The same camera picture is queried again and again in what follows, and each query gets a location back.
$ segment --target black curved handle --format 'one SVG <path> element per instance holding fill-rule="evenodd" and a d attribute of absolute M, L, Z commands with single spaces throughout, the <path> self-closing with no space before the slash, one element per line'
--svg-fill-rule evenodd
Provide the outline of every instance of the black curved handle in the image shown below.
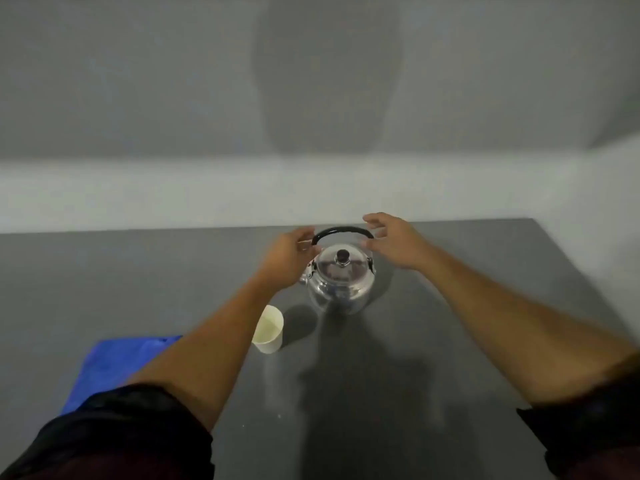
<path fill-rule="evenodd" d="M 322 230 L 320 232 L 318 232 L 314 238 L 311 240 L 311 245 L 315 246 L 318 241 L 320 241 L 320 239 L 322 239 L 323 237 L 327 237 L 328 235 L 331 234 L 336 234 L 338 232 L 356 232 L 358 234 L 362 234 L 370 239 L 373 239 L 373 234 L 370 233 L 368 230 L 363 229 L 362 227 L 355 227 L 355 226 L 338 226 L 338 227 L 329 227 L 329 229 L 325 229 Z"/>

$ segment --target person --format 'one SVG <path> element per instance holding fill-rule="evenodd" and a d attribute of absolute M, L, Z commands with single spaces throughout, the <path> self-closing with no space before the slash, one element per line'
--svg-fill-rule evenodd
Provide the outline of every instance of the person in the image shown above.
<path fill-rule="evenodd" d="M 521 418 L 564 479 L 640 478 L 640 367 L 626 339 L 536 303 L 425 240 L 404 220 L 364 216 L 364 242 L 430 280 L 532 407 Z M 215 314 L 127 384 L 50 421 L 2 479 L 210 479 L 210 430 L 234 387 L 261 312 L 319 252 L 313 227 L 282 234 Z"/>

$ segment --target blue towel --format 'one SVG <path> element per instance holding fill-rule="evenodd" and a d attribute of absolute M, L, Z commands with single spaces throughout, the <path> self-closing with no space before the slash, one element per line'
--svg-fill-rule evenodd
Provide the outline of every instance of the blue towel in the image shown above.
<path fill-rule="evenodd" d="M 84 359 L 80 375 L 62 408 L 62 414 L 75 411 L 96 392 L 121 386 L 134 372 L 170 346 L 177 337 L 146 337 L 104 340 Z"/>

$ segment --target metal teapot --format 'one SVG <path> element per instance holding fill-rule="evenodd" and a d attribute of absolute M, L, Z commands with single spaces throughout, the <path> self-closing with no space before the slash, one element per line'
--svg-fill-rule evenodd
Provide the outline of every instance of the metal teapot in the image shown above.
<path fill-rule="evenodd" d="M 311 243 L 315 246 L 323 237 L 338 232 L 356 232 L 373 239 L 366 229 L 340 226 L 317 233 Z M 307 286 L 311 302 L 320 311 L 349 315 L 367 304 L 375 277 L 371 253 L 355 244 L 334 244 L 307 265 L 300 282 Z"/>

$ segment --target forearm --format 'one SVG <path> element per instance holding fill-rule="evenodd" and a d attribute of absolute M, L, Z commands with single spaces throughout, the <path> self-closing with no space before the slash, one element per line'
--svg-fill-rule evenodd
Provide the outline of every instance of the forearm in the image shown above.
<path fill-rule="evenodd" d="M 419 271 L 530 403 L 580 395 L 636 353 L 624 339 L 536 303 L 430 244 Z"/>
<path fill-rule="evenodd" d="M 213 428 L 260 315 L 276 291 L 267 277 L 254 276 L 213 316 L 133 375 L 129 383 L 163 386 L 206 428 Z"/>

